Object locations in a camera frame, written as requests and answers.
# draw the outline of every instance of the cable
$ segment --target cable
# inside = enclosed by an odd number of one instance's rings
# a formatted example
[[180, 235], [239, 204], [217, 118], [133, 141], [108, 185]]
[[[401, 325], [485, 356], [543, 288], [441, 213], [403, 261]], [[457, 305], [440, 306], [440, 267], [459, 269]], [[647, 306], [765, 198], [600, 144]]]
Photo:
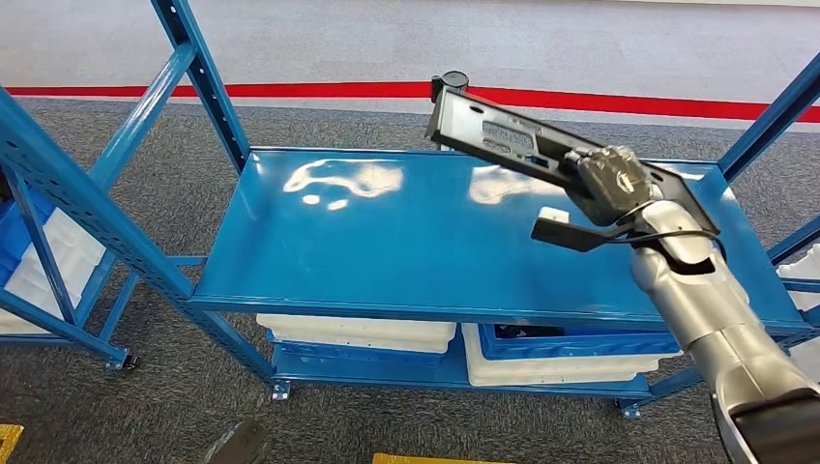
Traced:
[[728, 262], [728, 259], [726, 259], [726, 246], [720, 241], [718, 235], [707, 230], [674, 230], [672, 232], [656, 232], [654, 234], [638, 235], [635, 237], [628, 237], [626, 239], [613, 238], [607, 240], [606, 242], [608, 244], [641, 244], [658, 239], [665, 239], [667, 237], [680, 237], [682, 235], [697, 235], [700, 237], [706, 237], [707, 239], [715, 242], [717, 244], [717, 248], [720, 250], [720, 256], [723, 257], [723, 261]]

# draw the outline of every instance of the white floor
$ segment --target white floor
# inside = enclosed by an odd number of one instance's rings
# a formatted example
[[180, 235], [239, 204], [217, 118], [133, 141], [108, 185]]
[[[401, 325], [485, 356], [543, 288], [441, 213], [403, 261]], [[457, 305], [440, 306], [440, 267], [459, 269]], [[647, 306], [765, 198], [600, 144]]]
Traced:
[[[190, 2], [225, 82], [427, 79], [460, 69], [479, 85], [768, 102], [820, 51], [820, 9], [812, 8], [548, 0]], [[0, 17], [7, 19], [0, 28], [3, 85], [146, 83], [170, 51], [148, 0], [2, 2]], [[422, 101], [284, 104], [429, 110]], [[664, 123], [647, 117], [635, 122]]]

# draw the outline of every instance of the black bracket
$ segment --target black bracket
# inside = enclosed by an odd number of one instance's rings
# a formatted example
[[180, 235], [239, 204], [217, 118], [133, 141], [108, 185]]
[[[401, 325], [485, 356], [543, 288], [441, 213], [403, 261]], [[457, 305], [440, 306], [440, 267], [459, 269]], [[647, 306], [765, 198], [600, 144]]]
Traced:
[[[567, 169], [565, 155], [573, 149], [603, 148], [603, 145], [592, 140], [446, 86], [438, 95], [426, 135], [436, 143], [467, 155], [590, 198], [591, 193], [584, 183], [571, 169]], [[680, 175], [649, 162], [641, 164], [664, 199], [680, 203], [704, 230], [719, 233], [718, 227]], [[618, 224], [610, 229], [588, 229], [539, 217], [532, 237], [587, 251], [625, 234], [630, 227], [631, 224]]]

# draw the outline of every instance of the shelf board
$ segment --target shelf board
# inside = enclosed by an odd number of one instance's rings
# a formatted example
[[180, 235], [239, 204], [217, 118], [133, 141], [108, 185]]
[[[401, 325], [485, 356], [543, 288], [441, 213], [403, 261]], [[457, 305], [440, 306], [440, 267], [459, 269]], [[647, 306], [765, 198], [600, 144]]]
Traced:
[[[683, 175], [772, 334], [809, 329], [717, 166]], [[564, 191], [458, 152], [251, 152], [191, 302], [254, 313], [665, 330], [631, 249], [530, 238]]]

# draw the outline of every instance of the blue plastic bin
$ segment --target blue plastic bin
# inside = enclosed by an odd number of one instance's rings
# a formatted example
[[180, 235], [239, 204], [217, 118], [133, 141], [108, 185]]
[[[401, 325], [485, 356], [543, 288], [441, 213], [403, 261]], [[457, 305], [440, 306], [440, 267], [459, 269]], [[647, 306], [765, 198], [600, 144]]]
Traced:
[[488, 360], [651, 355], [681, 350], [669, 332], [564, 328], [563, 335], [500, 338], [493, 325], [479, 324], [479, 337]]
[[265, 331], [265, 337], [272, 343], [275, 343], [282, 353], [300, 356], [302, 357], [302, 361], [306, 363], [324, 363], [328, 360], [352, 360], [370, 363], [436, 367], [444, 356], [444, 353], [422, 353], [417, 351], [365, 348], [361, 346], [281, 341], [274, 337], [270, 329]]
[[[54, 212], [54, 205], [33, 188], [29, 192], [40, 224], [44, 224]], [[9, 281], [29, 244], [31, 237], [17, 203], [7, 200], [0, 204], [0, 287]]]

